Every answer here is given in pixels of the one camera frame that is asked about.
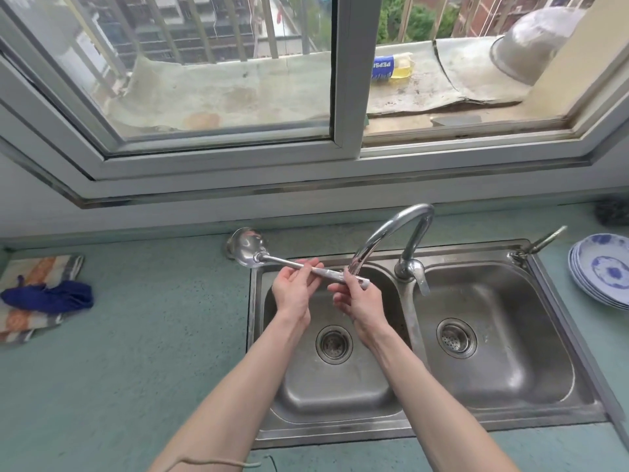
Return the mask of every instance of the white wall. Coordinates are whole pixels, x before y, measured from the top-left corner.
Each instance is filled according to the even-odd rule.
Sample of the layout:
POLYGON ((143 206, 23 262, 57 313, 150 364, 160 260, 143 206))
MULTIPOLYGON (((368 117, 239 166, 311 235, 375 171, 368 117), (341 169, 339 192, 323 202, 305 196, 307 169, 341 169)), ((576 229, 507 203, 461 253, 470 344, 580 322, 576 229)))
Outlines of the white wall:
POLYGON ((629 186, 629 132, 592 167, 81 210, 0 155, 0 237, 182 225, 629 186))

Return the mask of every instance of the striped towel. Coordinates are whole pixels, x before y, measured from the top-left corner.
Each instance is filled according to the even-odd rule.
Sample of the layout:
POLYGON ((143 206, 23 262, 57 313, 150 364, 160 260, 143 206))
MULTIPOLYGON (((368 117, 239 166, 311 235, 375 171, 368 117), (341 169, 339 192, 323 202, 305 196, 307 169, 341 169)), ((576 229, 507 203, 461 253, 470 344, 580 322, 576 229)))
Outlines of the striped towel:
MULTIPOLYGON (((59 255, 11 260, 0 277, 0 291, 18 286, 19 275, 24 277, 24 285, 45 283, 49 288, 63 280, 74 280, 83 266, 83 258, 83 255, 59 255)), ((57 326, 62 321, 62 315, 17 309, 0 301, 0 343, 25 343, 36 329, 57 326)))

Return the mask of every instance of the hand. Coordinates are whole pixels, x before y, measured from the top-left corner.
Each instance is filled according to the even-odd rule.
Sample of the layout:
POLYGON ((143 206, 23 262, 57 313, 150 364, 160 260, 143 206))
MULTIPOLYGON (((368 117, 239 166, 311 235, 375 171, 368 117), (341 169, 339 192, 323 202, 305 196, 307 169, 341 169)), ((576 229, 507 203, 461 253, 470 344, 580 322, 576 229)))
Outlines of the hand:
POLYGON ((363 290, 358 278, 347 271, 347 268, 343 271, 343 278, 346 285, 328 285, 328 290, 334 292, 334 306, 352 319, 360 340, 372 349, 374 335, 390 328, 384 316, 382 293, 373 283, 363 290))
POLYGON ((319 288, 321 277, 310 273, 312 267, 322 268, 323 263, 317 258, 298 260, 303 263, 301 270, 284 267, 279 271, 271 290, 277 303, 276 318, 295 322, 306 329, 310 324, 308 300, 319 288))

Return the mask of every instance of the cord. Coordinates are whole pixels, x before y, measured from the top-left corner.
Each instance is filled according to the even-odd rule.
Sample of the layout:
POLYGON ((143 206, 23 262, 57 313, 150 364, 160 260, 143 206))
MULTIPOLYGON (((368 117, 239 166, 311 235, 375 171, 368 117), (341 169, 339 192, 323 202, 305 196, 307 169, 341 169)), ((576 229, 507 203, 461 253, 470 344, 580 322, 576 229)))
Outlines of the cord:
MULTIPOLYGON (((264 456, 264 459, 269 458, 271 462, 273 462, 273 468, 277 472, 277 466, 275 464, 275 460, 272 456, 264 456)), ((244 469, 255 469, 262 465, 262 462, 252 462, 248 464, 247 462, 240 461, 232 461, 229 459, 207 459, 204 461, 200 461, 197 459, 191 459, 190 457, 178 457, 170 466, 165 468, 163 472, 170 472, 175 468, 177 464, 189 464, 189 465, 211 465, 211 464, 220 464, 220 465, 231 465, 234 467, 242 467, 244 469)))

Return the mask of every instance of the forearm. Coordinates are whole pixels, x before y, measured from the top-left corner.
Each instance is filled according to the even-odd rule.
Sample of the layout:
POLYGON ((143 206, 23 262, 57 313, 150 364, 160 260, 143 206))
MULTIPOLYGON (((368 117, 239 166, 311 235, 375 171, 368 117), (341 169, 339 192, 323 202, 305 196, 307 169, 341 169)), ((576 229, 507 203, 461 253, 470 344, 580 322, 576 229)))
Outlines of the forearm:
POLYGON ((518 470, 392 328, 374 335, 372 351, 436 471, 518 470))
MULTIPOLYGON (((284 377, 303 331, 299 325, 273 320, 240 363, 190 416, 149 472, 162 472, 177 457, 244 461, 284 377)), ((174 472, 235 470, 232 466, 189 466, 174 472)))

